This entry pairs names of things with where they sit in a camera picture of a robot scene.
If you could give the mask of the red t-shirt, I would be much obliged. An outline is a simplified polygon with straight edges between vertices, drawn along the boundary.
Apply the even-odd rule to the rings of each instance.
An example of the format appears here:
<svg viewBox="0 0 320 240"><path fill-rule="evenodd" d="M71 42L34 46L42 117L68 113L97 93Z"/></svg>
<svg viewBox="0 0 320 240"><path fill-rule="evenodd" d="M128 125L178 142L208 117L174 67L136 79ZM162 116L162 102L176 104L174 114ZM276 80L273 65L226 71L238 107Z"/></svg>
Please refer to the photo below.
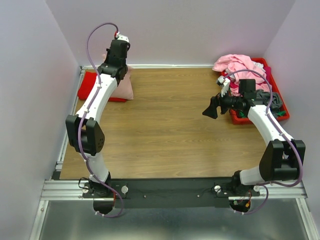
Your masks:
<svg viewBox="0 0 320 240"><path fill-rule="evenodd" d="M96 77L97 74L93 72L86 72L84 74L84 78L77 92L79 100L85 101L88 98L96 82Z"/></svg>

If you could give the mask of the dusty pink graphic t-shirt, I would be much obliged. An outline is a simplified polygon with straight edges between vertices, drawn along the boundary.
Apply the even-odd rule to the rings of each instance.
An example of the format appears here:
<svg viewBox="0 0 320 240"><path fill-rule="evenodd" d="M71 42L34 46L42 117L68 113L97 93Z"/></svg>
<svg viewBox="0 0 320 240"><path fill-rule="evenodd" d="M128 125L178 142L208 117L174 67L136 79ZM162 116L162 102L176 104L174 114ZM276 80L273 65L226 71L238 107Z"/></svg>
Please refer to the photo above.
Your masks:
<svg viewBox="0 0 320 240"><path fill-rule="evenodd" d="M124 99L124 100L133 100L134 92L131 83L131 73L133 68L128 66L127 73L124 76L124 79L120 81L118 87L111 94L111 98Z"/></svg>

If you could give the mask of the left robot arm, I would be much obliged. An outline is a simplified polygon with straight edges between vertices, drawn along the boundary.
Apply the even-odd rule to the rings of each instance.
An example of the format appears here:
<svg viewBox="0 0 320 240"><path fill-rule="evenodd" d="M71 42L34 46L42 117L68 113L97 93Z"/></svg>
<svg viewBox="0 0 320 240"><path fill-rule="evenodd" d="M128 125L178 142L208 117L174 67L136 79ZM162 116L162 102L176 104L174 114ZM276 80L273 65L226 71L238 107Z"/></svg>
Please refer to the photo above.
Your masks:
<svg viewBox="0 0 320 240"><path fill-rule="evenodd" d="M95 182L93 191L101 198L107 197L110 192L114 196L120 195L108 183L110 172L102 154L105 135L100 120L109 98L128 72L127 54L130 47L129 38L124 35L111 41L105 61L93 68L96 79L87 99L76 114L68 115L65 120L69 144L82 156L89 180Z"/></svg>

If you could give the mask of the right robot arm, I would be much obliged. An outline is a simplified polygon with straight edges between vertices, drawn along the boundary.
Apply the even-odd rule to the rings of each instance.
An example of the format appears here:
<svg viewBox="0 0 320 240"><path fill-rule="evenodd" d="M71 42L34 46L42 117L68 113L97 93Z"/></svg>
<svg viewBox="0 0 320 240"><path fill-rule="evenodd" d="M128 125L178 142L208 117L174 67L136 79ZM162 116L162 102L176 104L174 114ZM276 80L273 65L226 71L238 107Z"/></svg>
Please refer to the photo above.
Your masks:
<svg viewBox="0 0 320 240"><path fill-rule="evenodd" d="M216 82L221 86L221 92L211 97L209 107L202 114L216 119L218 107L222 114L228 110L240 110L255 125L266 145L256 167L234 173L228 184L230 191L236 196L241 196L247 192L248 186L277 184L283 187L294 187L298 185L302 181L306 145L288 134L263 100L257 98L255 80L241 79L239 96L228 93L229 79L220 76Z"/></svg>

